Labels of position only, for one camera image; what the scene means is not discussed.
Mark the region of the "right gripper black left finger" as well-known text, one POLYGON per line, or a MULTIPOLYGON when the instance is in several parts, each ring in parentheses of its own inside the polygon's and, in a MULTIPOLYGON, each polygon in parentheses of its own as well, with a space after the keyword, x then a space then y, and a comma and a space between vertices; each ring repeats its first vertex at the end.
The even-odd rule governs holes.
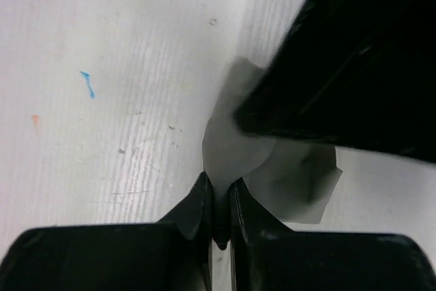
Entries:
POLYGON ((1 289, 210 290, 211 200, 200 174, 154 223, 27 230, 1 262, 1 289))

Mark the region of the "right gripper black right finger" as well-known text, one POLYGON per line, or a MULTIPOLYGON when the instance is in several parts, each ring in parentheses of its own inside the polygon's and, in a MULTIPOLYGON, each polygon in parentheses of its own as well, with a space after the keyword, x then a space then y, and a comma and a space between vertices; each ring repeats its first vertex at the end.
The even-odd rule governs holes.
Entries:
POLYGON ((400 234, 297 232, 230 189, 233 290, 434 290, 422 249, 400 234))

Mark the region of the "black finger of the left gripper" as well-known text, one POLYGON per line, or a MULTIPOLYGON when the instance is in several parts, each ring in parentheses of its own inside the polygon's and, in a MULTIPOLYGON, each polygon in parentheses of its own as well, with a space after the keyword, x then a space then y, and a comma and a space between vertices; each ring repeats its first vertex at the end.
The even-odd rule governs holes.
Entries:
POLYGON ((435 0, 305 0, 234 120, 434 163, 435 0))

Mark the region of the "grey underwear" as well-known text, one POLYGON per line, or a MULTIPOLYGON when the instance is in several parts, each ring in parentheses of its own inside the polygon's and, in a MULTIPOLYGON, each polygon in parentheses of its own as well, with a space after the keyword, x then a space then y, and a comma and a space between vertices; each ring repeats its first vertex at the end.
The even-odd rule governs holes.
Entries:
POLYGON ((279 220, 318 224, 342 174, 333 146, 245 136, 232 115, 263 76, 246 58, 231 64, 202 141, 204 171, 214 192, 214 218, 224 226, 228 191, 243 179, 251 195, 279 220))

